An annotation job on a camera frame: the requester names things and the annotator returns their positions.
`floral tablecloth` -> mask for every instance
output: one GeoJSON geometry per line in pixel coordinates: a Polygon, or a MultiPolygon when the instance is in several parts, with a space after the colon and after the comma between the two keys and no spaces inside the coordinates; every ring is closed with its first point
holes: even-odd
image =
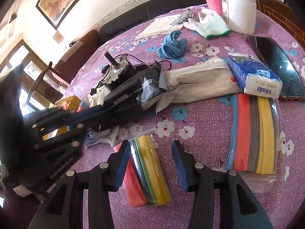
{"type": "MultiPolygon", "coordinates": [[[[190,7],[198,14],[201,6],[190,7]]],[[[163,15],[181,14],[177,9],[163,15]]],[[[132,54],[149,63],[158,60],[157,48],[164,35],[155,35],[135,40],[151,22],[146,22],[117,36],[101,46],[79,70],[66,96],[77,95],[86,99],[90,89],[100,80],[101,69],[108,61],[104,53],[113,56],[122,53],[132,54]]],[[[305,82],[305,54],[302,47],[280,25],[257,11],[256,36],[270,37],[285,51],[305,82]]],[[[255,56],[246,40],[246,35],[232,32],[227,36],[206,40],[198,33],[182,29],[180,38],[187,38],[187,50],[179,59],[172,60],[172,69],[201,64],[213,56],[226,60],[227,53],[236,51],[255,56]]],[[[299,209],[305,197],[305,110],[302,102],[279,102],[280,148],[277,162],[277,180],[270,193],[257,193],[255,196],[266,210],[275,229],[284,229],[299,209]]],[[[158,115],[147,112],[120,128],[119,137],[136,134],[143,125],[155,123],[157,153],[164,172],[174,205],[171,207],[127,208],[121,203],[119,192],[110,193],[109,199],[115,228],[187,228],[193,205],[193,194],[181,188],[177,178],[170,144],[178,139],[186,151],[191,152],[198,162],[209,168],[225,166],[228,156],[231,128],[231,96],[215,97],[189,104],[171,105],[158,115]]],[[[77,172],[91,170],[98,163],[106,161],[113,149],[109,145],[96,145],[83,150],[83,157],[73,166],[77,172]]],[[[87,193],[84,197],[84,228],[88,228],[87,193]]],[[[219,205],[215,206],[214,227],[219,225],[219,205]]]]}

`wooden chair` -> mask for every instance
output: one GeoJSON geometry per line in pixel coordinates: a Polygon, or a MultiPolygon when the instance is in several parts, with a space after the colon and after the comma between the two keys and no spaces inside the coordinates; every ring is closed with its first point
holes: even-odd
{"type": "Polygon", "coordinates": [[[48,67],[39,74],[36,81],[33,83],[32,87],[29,90],[27,100],[23,106],[30,105],[30,99],[34,92],[37,92],[39,95],[44,97],[50,103],[55,103],[60,100],[63,96],[62,93],[54,89],[51,85],[49,85],[46,81],[43,80],[45,74],[51,71],[60,78],[62,78],[65,82],[70,83],[64,76],[62,76],[57,70],[52,68],[52,62],[49,63],[48,67]]]}

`white container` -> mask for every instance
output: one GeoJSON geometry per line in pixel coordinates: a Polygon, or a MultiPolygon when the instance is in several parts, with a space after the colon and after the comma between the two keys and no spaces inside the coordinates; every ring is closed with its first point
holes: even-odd
{"type": "Polygon", "coordinates": [[[243,34],[254,33],[256,0],[222,0],[222,14],[232,31],[243,34]]]}

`white glove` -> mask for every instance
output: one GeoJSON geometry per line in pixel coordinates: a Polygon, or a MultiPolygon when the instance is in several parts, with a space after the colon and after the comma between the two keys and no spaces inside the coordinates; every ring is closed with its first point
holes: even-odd
{"type": "Polygon", "coordinates": [[[231,32],[224,20],[214,10],[203,8],[198,13],[199,22],[190,18],[189,22],[184,22],[187,29],[196,31],[206,39],[224,36],[231,32]]]}

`red strip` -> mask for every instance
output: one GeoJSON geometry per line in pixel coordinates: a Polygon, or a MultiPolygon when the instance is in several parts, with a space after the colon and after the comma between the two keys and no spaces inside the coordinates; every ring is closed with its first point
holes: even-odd
{"type": "MultiPolygon", "coordinates": [[[[114,151],[118,152],[120,147],[121,144],[117,145],[116,147],[114,147],[114,151]]],[[[147,200],[138,182],[135,169],[130,159],[128,160],[122,187],[126,191],[127,198],[131,207],[138,207],[146,204],[147,200]]]]}
{"type": "Polygon", "coordinates": [[[249,95],[238,95],[238,132],[233,169],[247,171],[250,152],[251,115],[249,95]]]}

